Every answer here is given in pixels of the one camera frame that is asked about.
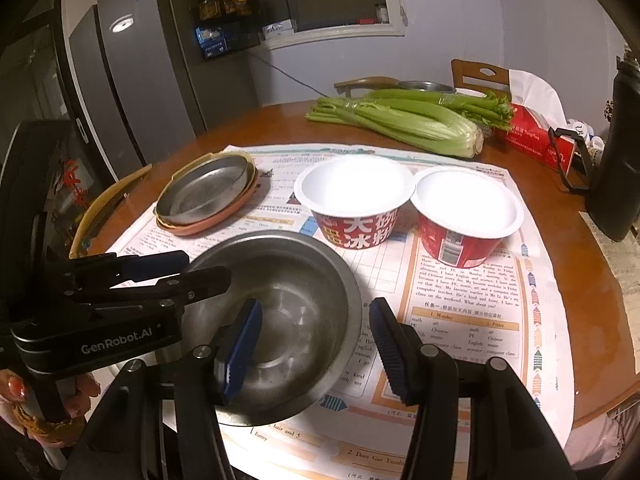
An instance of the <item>orange plate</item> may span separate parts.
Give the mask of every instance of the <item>orange plate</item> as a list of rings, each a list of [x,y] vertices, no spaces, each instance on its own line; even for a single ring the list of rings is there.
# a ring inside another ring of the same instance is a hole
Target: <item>orange plate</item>
[[[195,224],[180,226],[165,224],[159,218],[156,218],[156,223],[158,224],[159,228],[163,229],[164,231],[169,231],[171,234],[174,234],[176,236],[191,236],[206,231],[207,229],[212,228],[214,225],[217,225],[223,220],[229,218],[233,213],[237,212],[244,204],[246,204],[257,189],[259,178],[260,172],[256,170],[254,173],[254,179],[252,180],[246,191],[242,193],[242,195],[240,195],[235,202],[232,202],[222,211],[213,216],[210,216],[209,218],[200,220]]]

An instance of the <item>newspaper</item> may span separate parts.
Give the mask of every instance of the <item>newspaper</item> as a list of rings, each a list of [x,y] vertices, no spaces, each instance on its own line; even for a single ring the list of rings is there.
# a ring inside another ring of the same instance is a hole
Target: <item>newspaper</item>
[[[229,146],[227,150],[236,150]],[[574,376],[562,299],[548,254],[525,206],[522,227],[482,266],[453,269],[431,258],[420,243],[417,213],[400,209],[385,243],[364,250],[325,241],[311,212],[293,194],[296,177],[311,164],[343,153],[372,153],[412,173],[437,164],[473,168],[520,193],[495,166],[425,153],[339,144],[246,148],[259,170],[259,187],[247,206],[199,237],[175,237],[156,226],[152,205],[113,245],[118,254],[184,250],[193,260],[243,232],[283,229],[327,243],[350,265],[363,299],[362,333],[334,387],[304,412],[256,428],[222,426],[233,466],[258,478],[394,480],[400,476],[416,409],[391,391],[370,329],[368,304],[386,297],[401,322],[458,359],[485,362],[501,356],[521,378],[564,446],[574,412]],[[455,478],[466,478],[470,405],[458,413]],[[170,402],[164,421],[175,429]]]

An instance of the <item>black water bottle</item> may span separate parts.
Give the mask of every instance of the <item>black water bottle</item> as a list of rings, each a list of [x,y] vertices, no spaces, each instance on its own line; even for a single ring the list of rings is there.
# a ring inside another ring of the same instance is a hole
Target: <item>black water bottle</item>
[[[613,80],[613,114],[585,206],[600,230],[624,239],[640,211],[640,66],[628,46]]]

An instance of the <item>bowl rim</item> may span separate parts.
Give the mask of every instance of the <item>bowl rim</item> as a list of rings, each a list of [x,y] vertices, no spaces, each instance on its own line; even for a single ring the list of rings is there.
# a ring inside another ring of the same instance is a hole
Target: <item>bowl rim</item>
[[[404,173],[403,175],[404,188],[402,189],[402,191],[398,191],[397,195],[392,199],[390,199],[389,202],[385,204],[385,206],[382,209],[379,207],[376,207],[376,208],[362,209],[361,211],[356,212],[356,211],[346,211],[346,210],[340,210],[340,209],[331,208],[331,207],[325,207],[319,204],[318,202],[311,200],[302,190],[302,185],[305,179],[317,168],[320,168],[321,166],[324,166],[326,164],[335,163],[335,161],[338,160],[339,158],[346,159],[346,158],[363,158],[363,157],[367,157],[374,160],[382,160],[385,162],[385,164],[390,162],[398,168],[399,173]],[[306,168],[306,170],[300,173],[293,185],[293,192],[296,195],[296,198],[298,199],[298,201],[303,206],[305,206],[308,209],[311,209],[313,213],[318,213],[324,216],[332,216],[334,218],[362,218],[362,217],[375,216],[375,215],[387,213],[389,211],[393,211],[394,209],[398,209],[402,204],[405,204],[406,202],[408,202],[411,196],[414,194],[414,191],[415,191],[415,180],[413,175],[411,174],[411,171],[409,171],[408,168],[400,164],[398,161],[393,160],[392,158],[388,158],[386,156],[380,156],[380,155],[369,155],[366,153],[351,154],[351,155],[337,155],[330,158],[329,160],[322,160],[321,162],[317,162],[316,164],[310,166],[309,168]]]
[[[516,218],[515,220],[509,224],[507,227],[499,230],[495,230],[494,232],[487,233],[482,232],[481,230],[477,230],[474,227],[469,227],[467,229],[461,230],[459,226],[454,226],[448,221],[446,218],[441,216],[436,210],[433,210],[429,207],[428,204],[425,204],[420,197],[418,196],[418,183],[431,176],[434,173],[443,173],[445,171],[458,171],[462,173],[472,174],[474,177],[482,178],[485,181],[488,181],[492,184],[492,186],[496,187],[496,189],[500,190],[500,192],[505,195],[514,205],[516,209]],[[444,227],[445,229],[449,229],[460,233],[465,236],[473,237],[473,238],[482,238],[484,240],[497,240],[500,238],[507,237],[516,232],[522,225],[524,221],[524,208],[520,203],[520,199],[516,197],[516,195],[508,189],[506,186],[502,186],[490,176],[487,176],[480,171],[470,170],[469,168],[460,168],[459,166],[435,166],[433,168],[427,168],[426,170],[419,171],[415,174],[415,192],[411,196],[411,202],[414,204],[415,208],[418,210],[422,216],[427,218],[428,220],[436,223],[439,226]]]
[[[362,331],[362,294],[353,271],[349,268],[348,264],[338,256],[335,250],[310,236],[294,231],[282,230],[265,230],[244,233],[228,238],[227,240],[224,240],[203,252],[189,264],[186,270],[197,269],[198,261],[203,260],[206,254],[211,256],[212,254],[226,248],[233,247],[234,245],[262,238],[283,238],[287,241],[303,243],[310,246],[313,250],[316,250],[321,256],[325,257],[325,259],[327,259],[334,267],[337,278],[341,280],[345,288],[347,298],[347,323],[344,338],[338,347],[338,351],[336,352],[333,362],[328,365],[321,376],[316,378],[312,386],[306,390],[306,392],[298,394],[287,402],[279,402],[270,406],[266,410],[255,412],[250,416],[230,410],[229,408],[233,405],[229,407],[217,406],[216,413],[218,414],[218,420],[220,423],[229,426],[264,426],[266,424],[273,424],[274,422],[279,422],[285,418],[297,415],[304,409],[311,406],[316,402],[316,400],[320,399],[325,393],[331,390],[334,384],[339,380],[340,376],[344,373],[344,370],[349,364],[349,360],[353,356]]]

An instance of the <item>round table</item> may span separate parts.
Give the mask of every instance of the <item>round table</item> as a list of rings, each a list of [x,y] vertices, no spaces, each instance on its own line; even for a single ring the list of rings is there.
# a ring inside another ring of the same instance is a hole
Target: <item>round table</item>
[[[157,164],[107,220],[92,243],[91,254],[107,250],[158,198],[175,171],[229,144],[332,142],[417,151],[359,128],[307,121],[304,114],[309,107],[307,102],[256,110],[198,137]],[[486,142],[477,160],[511,173],[551,257],[574,360],[574,427],[580,426],[640,390],[620,286],[578,214],[584,210],[583,199],[568,194],[554,170],[497,140]]]

